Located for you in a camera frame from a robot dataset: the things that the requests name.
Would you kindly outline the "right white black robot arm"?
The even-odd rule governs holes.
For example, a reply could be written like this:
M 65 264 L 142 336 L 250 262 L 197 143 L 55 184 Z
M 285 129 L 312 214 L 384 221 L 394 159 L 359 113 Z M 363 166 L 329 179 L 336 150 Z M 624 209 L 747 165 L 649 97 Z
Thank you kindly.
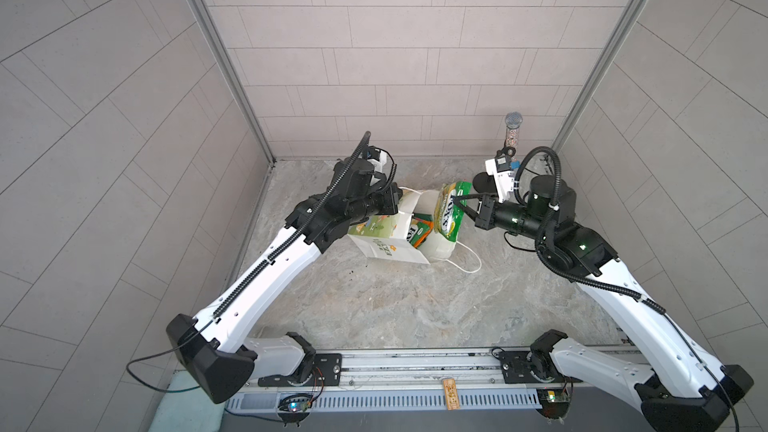
M 553 149 L 532 149 L 513 181 L 520 181 L 537 154 L 550 158 L 552 172 L 533 177 L 527 195 L 517 188 L 511 201 L 477 194 L 477 209 L 466 206 L 466 195 L 452 197 L 452 203 L 480 229 L 532 239 L 540 262 L 608 312 L 646 361 L 621 360 L 550 330 L 530 346 L 532 375 L 543 383 L 578 379 L 595 386 L 637 409 L 656 431 L 716 431 L 736 419 L 735 406 L 753 387 L 752 377 L 685 333 L 636 282 L 618 252 L 576 221 L 577 194 L 563 179 Z

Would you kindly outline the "white paper shopping bag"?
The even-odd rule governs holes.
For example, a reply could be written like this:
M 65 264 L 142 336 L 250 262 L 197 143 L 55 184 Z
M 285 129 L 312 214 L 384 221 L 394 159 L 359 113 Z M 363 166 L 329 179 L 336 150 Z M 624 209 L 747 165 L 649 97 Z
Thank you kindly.
M 373 216 L 350 226 L 348 235 L 368 258 L 417 264 L 446 262 L 466 272 L 451 260 L 455 247 L 462 244 L 458 236 L 456 242 L 450 242 L 434 228 L 440 190 L 405 188 L 397 214 Z

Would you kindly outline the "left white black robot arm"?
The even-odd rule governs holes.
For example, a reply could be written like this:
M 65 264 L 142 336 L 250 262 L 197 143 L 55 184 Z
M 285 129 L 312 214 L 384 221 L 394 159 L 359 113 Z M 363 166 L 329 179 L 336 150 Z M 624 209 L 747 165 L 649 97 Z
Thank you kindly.
M 349 157 L 334 166 L 325 192 L 298 203 L 267 250 L 225 292 L 195 315 L 179 314 L 166 327 L 180 365 L 215 404 L 250 380 L 310 380 L 316 356 L 297 333 L 253 340 L 249 334 L 290 282 L 353 225 L 398 211 L 403 192 L 391 155 L 364 133 Z

